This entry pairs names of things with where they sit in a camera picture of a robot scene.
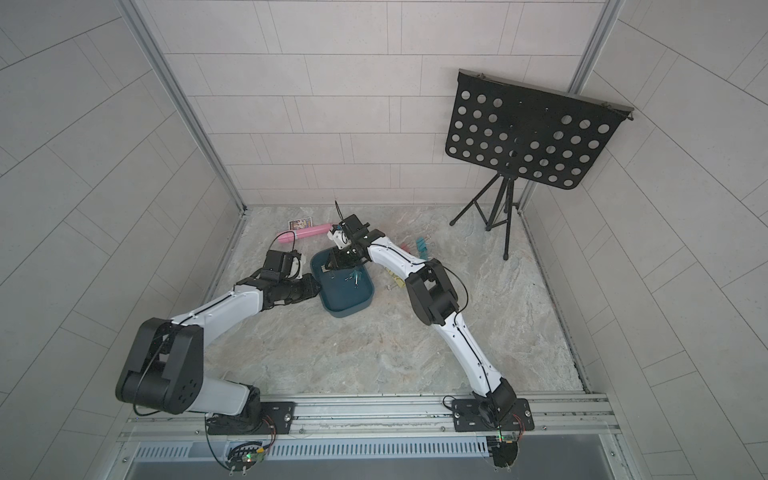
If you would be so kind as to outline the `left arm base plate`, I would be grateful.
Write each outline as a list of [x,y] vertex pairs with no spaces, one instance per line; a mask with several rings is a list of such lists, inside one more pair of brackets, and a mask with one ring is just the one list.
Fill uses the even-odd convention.
[[294,418],[295,402],[252,402],[239,415],[214,414],[205,420],[210,435],[284,435]]

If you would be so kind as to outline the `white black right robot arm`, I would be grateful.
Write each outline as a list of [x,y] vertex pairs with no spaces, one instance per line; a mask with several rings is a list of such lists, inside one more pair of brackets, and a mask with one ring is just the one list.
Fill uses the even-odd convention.
[[437,331],[464,370],[480,411],[489,422],[501,422],[517,403],[509,382],[492,366],[463,318],[458,294],[444,266],[423,260],[395,245],[386,236],[354,241],[337,230],[327,233],[334,248],[328,257],[331,270],[365,262],[380,265],[406,285],[412,309],[426,326]]

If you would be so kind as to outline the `yellow binder clip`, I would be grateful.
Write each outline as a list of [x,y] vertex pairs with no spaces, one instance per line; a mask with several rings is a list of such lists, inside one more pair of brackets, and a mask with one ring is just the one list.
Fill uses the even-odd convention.
[[394,272],[392,272],[389,269],[387,269],[387,273],[392,277],[395,285],[398,288],[404,288],[405,287],[405,281],[402,278],[400,278],[398,275],[396,275]]

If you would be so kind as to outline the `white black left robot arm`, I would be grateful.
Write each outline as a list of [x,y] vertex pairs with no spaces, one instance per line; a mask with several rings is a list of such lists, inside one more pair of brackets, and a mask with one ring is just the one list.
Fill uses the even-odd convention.
[[320,283],[310,273],[281,280],[256,274],[186,314],[144,321],[118,377],[116,399],[173,415],[188,411],[244,414],[255,401],[256,389],[207,377],[206,347],[250,317],[313,299],[320,291]]

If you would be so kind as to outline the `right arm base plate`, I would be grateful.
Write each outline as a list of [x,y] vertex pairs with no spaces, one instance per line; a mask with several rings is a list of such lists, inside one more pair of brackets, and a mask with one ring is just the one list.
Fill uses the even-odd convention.
[[456,432],[523,432],[535,429],[529,402],[517,398],[504,411],[500,405],[476,398],[445,396],[443,406],[450,410]]

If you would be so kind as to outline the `teal plastic storage box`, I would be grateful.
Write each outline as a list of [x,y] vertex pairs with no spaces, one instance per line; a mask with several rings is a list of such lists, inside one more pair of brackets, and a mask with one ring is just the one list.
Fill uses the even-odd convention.
[[[366,309],[373,300],[375,287],[366,268],[358,266],[346,270],[324,269],[330,249],[316,253],[310,262],[311,272],[322,285],[321,302],[325,310],[335,318],[344,318]],[[355,286],[345,280],[353,271],[361,276]]]

